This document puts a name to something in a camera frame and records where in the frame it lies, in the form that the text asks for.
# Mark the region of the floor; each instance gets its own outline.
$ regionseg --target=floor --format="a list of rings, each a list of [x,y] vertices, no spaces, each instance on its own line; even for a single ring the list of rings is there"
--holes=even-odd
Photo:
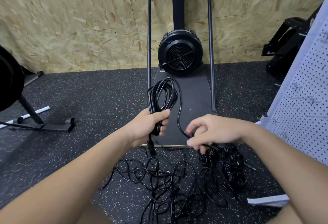
[[[217,112],[221,116],[252,122],[267,112],[278,83],[265,71],[266,62],[215,65]],[[209,66],[205,66],[209,75]],[[155,78],[156,69],[152,69]],[[78,73],[46,74],[24,88],[23,94],[35,109],[51,106],[40,114],[43,120],[63,122],[75,117],[78,124],[71,133],[14,131],[0,129],[0,209],[19,194],[91,148],[146,108],[146,69],[122,69]],[[15,103],[0,113],[1,120],[25,114]],[[265,223],[279,209],[252,207],[246,198],[282,194],[283,190],[256,154],[246,145],[239,146],[245,160],[257,172],[245,170],[247,191],[240,201],[229,197],[229,207],[207,204],[201,217],[184,223]],[[198,154],[185,149],[187,159],[200,168]],[[177,154],[161,151],[172,160]],[[143,157],[139,148],[126,157]],[[114,174],[110,185],[98,192],[92,202],[101,206],[114,223],[139,223],[150,193]]]

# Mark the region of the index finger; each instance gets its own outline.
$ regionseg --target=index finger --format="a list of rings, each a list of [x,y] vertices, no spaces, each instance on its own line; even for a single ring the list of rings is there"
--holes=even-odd
[[[194,119],[187,126],[185,133],[190,134],[196,127],[200,127],[202,125],[205,125],[204,117],[199,117],[197,119]]]

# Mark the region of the hand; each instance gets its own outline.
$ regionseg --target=hand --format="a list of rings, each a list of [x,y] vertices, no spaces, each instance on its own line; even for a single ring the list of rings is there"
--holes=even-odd
[[[149,139],[149,134],[155,127],[157,122],[162,121],[159,136],[164,136],[166,126],[169,123],[170,110],[164,110],[150,114],[149,109],[142,110],[132,121],[124,126],[126,132],[129,133],[129,140],[132,147],[137,147],[146,143]]]
[[[195,150],[200,149],[205,154],[206,147],[201,144],[230,143],[242,138],[245,130],[252,124],[245,120],[225,118],[207,114],[194,119],[186,128],[186,134],[190,134],[196,127],[195,136],[187,141]]]

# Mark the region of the person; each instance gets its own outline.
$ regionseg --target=person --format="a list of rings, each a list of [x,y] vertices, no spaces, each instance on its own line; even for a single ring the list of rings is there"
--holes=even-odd
[[[94,147],[46,177],[0,211],[1,223],[65,224],[109,223],[90,200],[103,179],[130,149],[144,144],[155,124],[165,134],[169,110],[150,114],[148,109]],[[206,152],[202,144],[242,141],[260,157],[277,179],[290,203],[269,221],[277,223],[328,223],[328,167],[268,130],[248,121],[205,115],[193,120],[187,144]]]

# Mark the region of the white pegboard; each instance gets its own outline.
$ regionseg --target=white pegboard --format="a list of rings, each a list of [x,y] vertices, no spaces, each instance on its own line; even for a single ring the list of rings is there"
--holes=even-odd
[[[261,125],[328,165],[328,0]]]

